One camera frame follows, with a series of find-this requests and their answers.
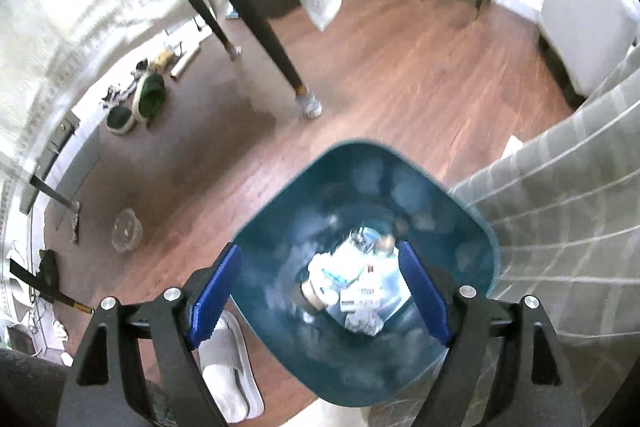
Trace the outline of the clear plastic bowl on floor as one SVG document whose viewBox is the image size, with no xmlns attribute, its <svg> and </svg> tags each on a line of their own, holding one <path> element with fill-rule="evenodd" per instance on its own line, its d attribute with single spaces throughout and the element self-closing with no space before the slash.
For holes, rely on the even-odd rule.
<svg viewBox="0 0 640 427">
<path fill-rule="evenodd" d="M 119 254 L 134 251 L 142 241 L 143 227 L 131 208 L 123 209 L 116 217 L 111 233 L 112 245 Z"/>
</svg>

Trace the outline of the red SanDisk box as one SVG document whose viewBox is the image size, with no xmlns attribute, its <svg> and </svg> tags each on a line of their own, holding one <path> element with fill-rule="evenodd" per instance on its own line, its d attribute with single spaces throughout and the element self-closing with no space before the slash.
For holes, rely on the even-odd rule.
<svg viewBox="0 0 640 427">
<path fill-rule="evenodd" d="M 399 270 L 398 254 L 372 256 L 358 279 L 340 291 L 340 310 L 343 313 L 371 310 L 386 321 L 410 296 Z"/>
</svg>

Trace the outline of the brown tape roll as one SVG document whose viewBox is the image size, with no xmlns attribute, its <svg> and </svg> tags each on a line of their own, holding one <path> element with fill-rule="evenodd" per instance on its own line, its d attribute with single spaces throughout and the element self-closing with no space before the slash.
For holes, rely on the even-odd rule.
<svg viewBox="0 0 640 427">
<path fill-rule="evenodd" d="M 303 283 L 300 284 L 300 291 L 307 303 L 318 311 L 323 311 L 326 308 L 335 306 L 338 300 L 340 300 L 340 295 L 338 295 L 334 289 L 331 287 L 315 288 L 311 280 L 303 281 Z"/>
</svg>

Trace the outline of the green white sneaker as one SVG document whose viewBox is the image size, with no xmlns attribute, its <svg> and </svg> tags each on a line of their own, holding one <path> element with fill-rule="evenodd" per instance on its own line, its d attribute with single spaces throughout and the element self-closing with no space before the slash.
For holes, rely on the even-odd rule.
<svg viewBox="0 0 640 427">
<path fill-rule="evenodd" d="M 151 121 L 166 101 L 165 80 L 158 72 L 147 72 L 137 84 L 131 112 L 141 124 Z"/>
</svg>

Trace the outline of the dark table leg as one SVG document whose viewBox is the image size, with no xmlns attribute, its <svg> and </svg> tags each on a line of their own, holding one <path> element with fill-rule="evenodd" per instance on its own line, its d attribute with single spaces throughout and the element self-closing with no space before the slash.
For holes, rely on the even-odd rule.
<svg viewBox="0 0 640 427">
<path fill-rule="evenodd" d="M 229 0 L 238 12 L 240 19 L 260 43 L 267 55 L 277 66 L 288 85 L 295 93 L 296 103 L 303 109 L 307 119 L 319 118 L 322 104 L 309 87 L 303 83 L 285 48 L 273 31 L 267 17 L 262 15 L 254 0 Z"/>
</svg>

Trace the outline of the crumpled white paper ball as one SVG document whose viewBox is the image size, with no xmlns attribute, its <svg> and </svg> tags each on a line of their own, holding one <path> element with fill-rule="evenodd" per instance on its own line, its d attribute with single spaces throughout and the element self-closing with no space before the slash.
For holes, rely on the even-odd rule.
<svg viewBox="0 0 640 427">
<path fill-rule="evenodd" d="M 352 333 L 375 337 L 382 331 L 384 321 L 375 310 L 359 309 L 346 315 L 344 327 Z"/>
</svg>

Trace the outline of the teal trash bin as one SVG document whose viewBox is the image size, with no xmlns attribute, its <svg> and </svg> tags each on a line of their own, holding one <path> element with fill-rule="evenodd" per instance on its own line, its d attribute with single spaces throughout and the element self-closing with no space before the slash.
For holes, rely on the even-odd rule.
<svg viewBox="0 0 640 427">
<path fill-rule="evenodd" d="M 383 144 L 337 144 L 299 173 L 236 234 L 242 269 L 232 298 L 271 354 L 341 407 L 393 398 L 444 350 L 398 271 L 383 286 L 375 336 L 345 329 L 337 307 L 316 311 L 300 302 L 312 257 L 359 230 L 407 241 L 426 265 L 482 294 L 500 268 L 495 233 L 482 216 Z"/>
</svg>

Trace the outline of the grey checked tablecloth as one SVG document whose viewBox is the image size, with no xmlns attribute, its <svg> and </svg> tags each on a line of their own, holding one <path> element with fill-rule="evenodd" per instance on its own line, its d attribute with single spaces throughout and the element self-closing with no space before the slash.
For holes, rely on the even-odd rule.
<svg viewBox="0 0 640 427">
<path fill-rule="evenodd" d="M 491 296 L 537 297 L 586 426 L 639 421 L 639 57 L 576 112 L 452 189 L 494 229 Z"/>
</svg>

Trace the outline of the black white sneaker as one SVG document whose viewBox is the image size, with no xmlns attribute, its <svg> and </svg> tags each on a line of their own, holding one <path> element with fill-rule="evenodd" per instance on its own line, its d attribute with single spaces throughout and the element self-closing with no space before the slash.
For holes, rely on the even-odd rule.
<svg viewBox="0 0 640 427">
<path fill-rule="evenodd" d="M 137 121 L 128 107 L 117 105 L 108 112 L 105 124 L 109 132 L 116 135 L 126 135 L 137 124 Z"/>
</svg>

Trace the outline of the white slipper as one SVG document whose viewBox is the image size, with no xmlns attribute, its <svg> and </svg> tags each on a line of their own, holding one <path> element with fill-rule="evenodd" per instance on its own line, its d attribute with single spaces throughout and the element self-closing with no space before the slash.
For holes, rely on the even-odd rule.
<svg viewBox="0 0 640 427">
<path fill-rule="evenodd" d="M 241 326 L 224 310 L 210 336 L 198 347 L 203 379 L 227 423 L 262 416 L 264 399 L 256 383 Z"/>
</svg>

